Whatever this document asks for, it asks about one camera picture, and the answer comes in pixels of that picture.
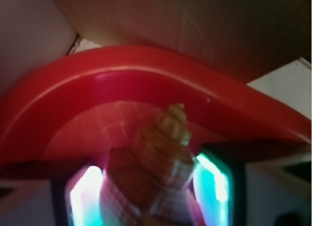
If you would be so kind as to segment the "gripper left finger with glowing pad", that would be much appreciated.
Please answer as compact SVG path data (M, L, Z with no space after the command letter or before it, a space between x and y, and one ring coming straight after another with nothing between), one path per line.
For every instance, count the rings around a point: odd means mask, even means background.
M100 226L100 167L85 160L61 160L51 164L54 217L58 226Z

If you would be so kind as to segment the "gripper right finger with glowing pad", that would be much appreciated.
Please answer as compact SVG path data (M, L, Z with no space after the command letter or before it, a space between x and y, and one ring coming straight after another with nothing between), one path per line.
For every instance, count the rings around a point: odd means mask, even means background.
M273 143L202 146L193 176L209 226L309 226L311 147Z

